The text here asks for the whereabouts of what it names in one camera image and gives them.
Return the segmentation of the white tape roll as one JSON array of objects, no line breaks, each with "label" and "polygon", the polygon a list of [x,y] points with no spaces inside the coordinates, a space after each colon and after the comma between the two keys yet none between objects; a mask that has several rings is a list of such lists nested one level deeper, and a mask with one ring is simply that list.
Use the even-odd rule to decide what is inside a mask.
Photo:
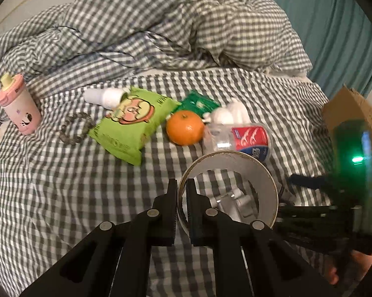
[{"label": "white tape roll", "polygon": [[227,170],[239,173],[250,182],[259,199],[259,213],[257,219],[268,227],[275,224],[279,208],[279,197],[275,181],[269,171],[259,160],[239,151],[222,150],[206,154],[195,160],[183,174],[179,189],[177,214],[182,229],[190,234],[190,224],[183,210],[183,194],[188,179],[210,170]]}]

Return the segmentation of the small green packet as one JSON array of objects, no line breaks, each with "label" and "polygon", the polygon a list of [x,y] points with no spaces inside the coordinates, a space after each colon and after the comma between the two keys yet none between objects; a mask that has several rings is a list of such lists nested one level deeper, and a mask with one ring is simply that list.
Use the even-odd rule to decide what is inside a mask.
[{"label": "small green packet", "polygon": [[220,107],[220,104],[215,100],[199,94],[196,91],[191,91],[182,101],[181,104],[173,111],[191,111],[203,118],[205,113],[211,113],[213,110]]}]

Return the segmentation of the white plug adapter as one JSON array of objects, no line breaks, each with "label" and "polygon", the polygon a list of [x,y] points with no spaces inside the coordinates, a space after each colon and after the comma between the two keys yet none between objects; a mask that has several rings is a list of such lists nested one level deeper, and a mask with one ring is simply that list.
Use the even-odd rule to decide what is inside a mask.
[{"label": "white plug adapter", "polygon": [[210,199],[213,208],[226,213],[232,220],[250,223],[257,218],[258,208],[252,195],[243,191],[231,190],[223,195]]}]

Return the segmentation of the brown cardboard box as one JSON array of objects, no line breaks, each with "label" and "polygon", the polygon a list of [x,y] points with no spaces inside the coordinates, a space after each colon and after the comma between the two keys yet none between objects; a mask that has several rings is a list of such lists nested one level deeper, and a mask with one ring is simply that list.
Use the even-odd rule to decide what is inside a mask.
[{"label": "brown cardboard box", "polygon": [[349,89],[344,85],[333,99],[323,106],[322,117],[330,137],[335,127],[351,119],[364,120],[372,137],[372,106],[355,89]]}]

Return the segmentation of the green snack bag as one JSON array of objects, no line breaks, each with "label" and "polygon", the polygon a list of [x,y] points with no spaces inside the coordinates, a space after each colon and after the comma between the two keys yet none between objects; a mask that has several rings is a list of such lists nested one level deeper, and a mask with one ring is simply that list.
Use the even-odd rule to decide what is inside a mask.
[{"label": "green snack bag", "polygon": [[141,149],[179,105],[170,97],[131,87],[119,105],[90,129],[89,136],[116,158],[139,166]]}]

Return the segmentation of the grey checked duvet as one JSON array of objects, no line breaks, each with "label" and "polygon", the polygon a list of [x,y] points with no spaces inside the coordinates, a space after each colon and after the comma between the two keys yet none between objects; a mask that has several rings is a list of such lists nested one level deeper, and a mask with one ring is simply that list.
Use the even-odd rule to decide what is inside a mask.
[{"label": "grey checked duvet", "polygon": [[40,94],[141,69],[214,66],[312,69],[274,0],[74,0],[0,36],[0,77],[20,73]]}]

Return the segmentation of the white plastic bottle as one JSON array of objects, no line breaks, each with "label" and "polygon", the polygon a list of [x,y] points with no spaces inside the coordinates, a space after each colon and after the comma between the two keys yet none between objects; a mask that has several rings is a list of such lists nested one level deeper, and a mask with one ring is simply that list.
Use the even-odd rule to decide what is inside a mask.
[{"label": "white plastic bottle", "polygon": [[115,109],[123,98],[130,92],[129,88],[106,88],[106,89],[87,89],[83,93],[85,102],[102,106],[105,109]]}]

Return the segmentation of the orange tangerine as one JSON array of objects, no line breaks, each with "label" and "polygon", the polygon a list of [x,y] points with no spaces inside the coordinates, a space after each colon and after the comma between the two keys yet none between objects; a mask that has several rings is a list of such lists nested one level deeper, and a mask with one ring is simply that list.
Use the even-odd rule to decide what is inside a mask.
[{"label": "orange tangerine", "polygon": [[181,110],[171,115],[166,122],[169,140],[178,146],[191,146],[201,141],[204,122],[192,111]]}]

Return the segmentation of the crumpled white tissue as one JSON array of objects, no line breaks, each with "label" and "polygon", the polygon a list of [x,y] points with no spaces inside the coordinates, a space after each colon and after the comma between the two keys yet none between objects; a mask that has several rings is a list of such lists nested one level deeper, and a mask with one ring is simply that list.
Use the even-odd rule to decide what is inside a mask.
[{"label": "crumpled white tissue", "polygon": [[219,125],[248,125],[251,123],[246,107],[236,98],[232,98],[224,107],[204,113],[202,121],[206,124]]}]

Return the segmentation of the clear floss pick jar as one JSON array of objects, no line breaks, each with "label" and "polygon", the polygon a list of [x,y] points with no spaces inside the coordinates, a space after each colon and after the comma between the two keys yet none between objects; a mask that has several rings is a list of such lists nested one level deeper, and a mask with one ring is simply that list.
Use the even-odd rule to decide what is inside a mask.
[{"label": "clear floss pick jar", "polygon": [[240,151],[265,162],[271,156],[271,149],[271,136],[263,125],[207,124],[204,129],[204,154],[222,150]]}]

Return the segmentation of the grey checked bed sheet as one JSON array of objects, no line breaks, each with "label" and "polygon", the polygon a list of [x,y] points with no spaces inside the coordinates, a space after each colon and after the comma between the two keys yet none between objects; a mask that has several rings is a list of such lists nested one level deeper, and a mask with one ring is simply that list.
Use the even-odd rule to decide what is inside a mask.
[{"label": "grey checked bed sheet", "polygon": [[133,219],[180,178],[202,153],[179,147],[159,127],[142,151],[140,166],[118,160],[86,137],[68,146],[58,132],[67,116],[103,109],[85,103],[88,88],[135,86],[183,99],[196,91],[226,104],[241,100],[252,121],[269,128],[273,147],[266,167],[298,205],[327,205],[317,190],[290,186],[290,174],[317,175],[331,164],[332,150],[321,110],[327,96],[313,82],[271,77],[241,69],[143,73],[97,78],[61,72],[30,80],[42,112],[35,133],[9,127],[0,143],[0,285],[18,296],[100,222]]}]

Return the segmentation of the pink sippy cup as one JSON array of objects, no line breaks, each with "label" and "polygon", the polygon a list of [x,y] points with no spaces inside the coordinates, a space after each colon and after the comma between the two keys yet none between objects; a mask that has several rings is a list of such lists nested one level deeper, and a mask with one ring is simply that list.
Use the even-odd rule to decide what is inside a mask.
[{"label": "pink sippy cup", "polygon": [[23,135],[30,135],[41,122],[39,109],[21,74],[5,73],[1,79],[0,105]]}]

